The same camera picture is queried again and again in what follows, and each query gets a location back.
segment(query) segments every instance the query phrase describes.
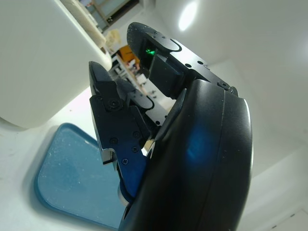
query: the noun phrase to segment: screw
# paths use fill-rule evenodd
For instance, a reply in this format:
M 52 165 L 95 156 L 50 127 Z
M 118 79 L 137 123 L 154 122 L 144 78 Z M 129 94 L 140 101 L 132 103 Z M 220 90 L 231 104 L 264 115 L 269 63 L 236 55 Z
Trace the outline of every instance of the screw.
M 127 165 L 128 164 L 128 159 L 127 158 L 122 159 L 122 164 Z
M 136 153 L 138 151 L 138 148 L 136 146 L 132 147 L 131 150 Z
M 117 100 L 117 99 L 111 99 L 111 100 L 108 101 L 108 107 L 109 107 L 110 109 L 116 110 L 116 109 L 118 109 L 120 106 L 121 106 L 121 103 L 120 103 L 120 101 Z
M 117 144 L 117 138 L 111 138 L 109 143 L 111 144 Z
M 133 133 L 133 137 L 136 138 L 136 139 L 140 138 L 140 133 L 138 131 L 135 131 Z

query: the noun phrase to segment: white table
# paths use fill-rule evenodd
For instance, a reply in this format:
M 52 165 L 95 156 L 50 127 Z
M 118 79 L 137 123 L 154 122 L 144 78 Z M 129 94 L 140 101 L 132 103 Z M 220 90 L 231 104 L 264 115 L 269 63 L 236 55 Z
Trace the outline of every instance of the white table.
M 38 128 L 25 130 L 0 119 L 0 230 L 106 230 L 45 208 L 33 190 L 34 176 L 60 124 L 73 123 L 95 137 L 90 96 L 88 88 Z

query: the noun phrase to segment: orange object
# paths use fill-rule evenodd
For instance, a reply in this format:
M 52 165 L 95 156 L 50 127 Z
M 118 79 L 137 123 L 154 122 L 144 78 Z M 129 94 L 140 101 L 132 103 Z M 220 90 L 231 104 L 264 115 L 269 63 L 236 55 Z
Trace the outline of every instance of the orange object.
M 129 62 L 135 58 L 135 55 L 133 54 L 133 52 L 131 51 L 128 45 L 121 47 L 119 50 L 120 50 L 122 60 L 124 62 Z

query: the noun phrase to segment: white surface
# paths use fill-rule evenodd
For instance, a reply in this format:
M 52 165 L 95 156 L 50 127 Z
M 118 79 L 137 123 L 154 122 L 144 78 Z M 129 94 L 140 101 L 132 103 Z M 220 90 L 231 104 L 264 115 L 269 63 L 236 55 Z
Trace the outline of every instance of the white surface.
M 54 132 L 62 123 L 95 137 L 86 89 L 46 124 L 28 130 L 0 119 L 0 229 L 5 231 L 103 231 L 99 226 L 53 212 L 40 204 L 33 178 Z
M 181 31 L 191 2 L 196 17 Z M 156 11 L 177 40 L 247 99 L 254 178 L 239 231 L 268 231 L 308 198 L 308 1 L 156 0 Z
M 303 210 L 295 213 L 293 217 L 288 218 L 275 227 L 274 231 L 307 231 L 308 214 Z
M 43 124 L 89 85 L 88 62 L 105 55 L 58 0 L 5 0 L 0 7 L 0 117 Z

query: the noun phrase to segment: black screw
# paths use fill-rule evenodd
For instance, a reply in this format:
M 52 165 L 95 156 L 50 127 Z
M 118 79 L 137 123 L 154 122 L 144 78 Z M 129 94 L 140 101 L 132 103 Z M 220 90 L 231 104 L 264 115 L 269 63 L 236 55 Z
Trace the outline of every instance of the black screw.
M 108 107 L 110 109 L 116 110 L 120 108 L 120 106 L 121 106 L 121 102 L 118 99 L 111 99 L 108 101 Z
M 219 81 L 218 83 L 217 83 L 217 85 L 218 86 L 220 86 L 220 87 L 222 87 L 224 90 L 229 90 L 230 89 L 230 86 L 227 84 L 227 83 L 225 83 L 224 81 Z
M 136 146 L 132 147 L 131 150 L 136 153 L 138 151 L 138 148 Z
M 127 165 L 128 164 L 128 159 L 127 158 L 123 158 L 122 159 L 122 164 Z
M 133 137 L 136 138 L 136 139 L 140 138 L 140 133 L 138 131 L 135 131 L 133 133 Z
M 111 144 L 117 144 L 117 138 L 111 138 L 109 143 Z

